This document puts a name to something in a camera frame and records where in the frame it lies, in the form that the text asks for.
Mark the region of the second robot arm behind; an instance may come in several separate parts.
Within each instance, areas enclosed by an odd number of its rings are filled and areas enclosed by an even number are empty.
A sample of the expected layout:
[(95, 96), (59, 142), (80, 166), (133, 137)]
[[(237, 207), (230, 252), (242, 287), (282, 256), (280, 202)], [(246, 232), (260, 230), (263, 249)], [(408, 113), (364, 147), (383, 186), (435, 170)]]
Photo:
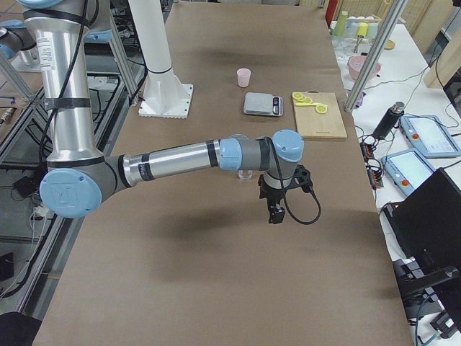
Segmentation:
[(18, 19), (9, 19), (1, 23), (1, 53), (7, 60), (20, 55), (28, 66), (38, 63), (36, 39)]

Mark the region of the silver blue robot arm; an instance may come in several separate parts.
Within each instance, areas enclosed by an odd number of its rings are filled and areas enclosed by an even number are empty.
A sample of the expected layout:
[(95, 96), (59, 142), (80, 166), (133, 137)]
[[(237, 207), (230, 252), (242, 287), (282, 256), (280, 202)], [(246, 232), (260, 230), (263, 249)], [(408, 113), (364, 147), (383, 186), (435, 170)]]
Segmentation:
[(94, 137), (84, 40), (111, 38), (109, 2), (23, 1), (22, 8), (26, 28), (36, 38), (48, 114), (44, 132), (53, 145), (39, 191), (55, 214), (81, 218), (139, 182), (212, 167), (260, 172), (260, 195), (273, 224), (290, 212), (287, 191), (313, 193), (310, 172), (300, 164), (303, 138), (289, 129), (255, 140), (237, 136), (135, 156), (105, 156)]

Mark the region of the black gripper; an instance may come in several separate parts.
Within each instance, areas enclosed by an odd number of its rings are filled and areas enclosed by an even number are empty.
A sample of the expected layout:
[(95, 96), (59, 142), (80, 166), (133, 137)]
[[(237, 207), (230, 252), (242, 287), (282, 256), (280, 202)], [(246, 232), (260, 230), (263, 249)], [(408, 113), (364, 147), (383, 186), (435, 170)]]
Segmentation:
[(310, 171), (303, 165), (298, 164), (294, 174), (289, 182), (283, 182), (283, 187), (278, 178), (274, 178), (275, 182), (270, 182), (271, 177), (267, 172), (259, 177), (259, 198), (267, 200), (267, 208), (269, 212), (268, 222), (274, 224), (281, 223), (285, 217), (285, 209), (281, 206), (281, 200), (286, 196), (288, 190), (301, 188), (303, 192), (310, 193), (312, 191), (312, 180)]

